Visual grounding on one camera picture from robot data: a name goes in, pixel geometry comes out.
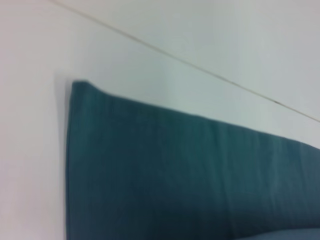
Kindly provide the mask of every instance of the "teal fabric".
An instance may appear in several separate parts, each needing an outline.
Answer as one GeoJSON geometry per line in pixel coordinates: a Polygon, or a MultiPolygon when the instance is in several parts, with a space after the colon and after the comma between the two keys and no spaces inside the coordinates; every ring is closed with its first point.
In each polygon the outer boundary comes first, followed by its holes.
{"type": "Polygon", "coordinates": [[[87,82],[72,86],[66,159],[68,240],[231,240],[320,227],[319,149],[87,82]]]}
{"type": "Polygon", "coordinates": [[[258,236],[241,238],[238,240],[319,240],[320,228],[298,229],[265,233],[258,236]]]}

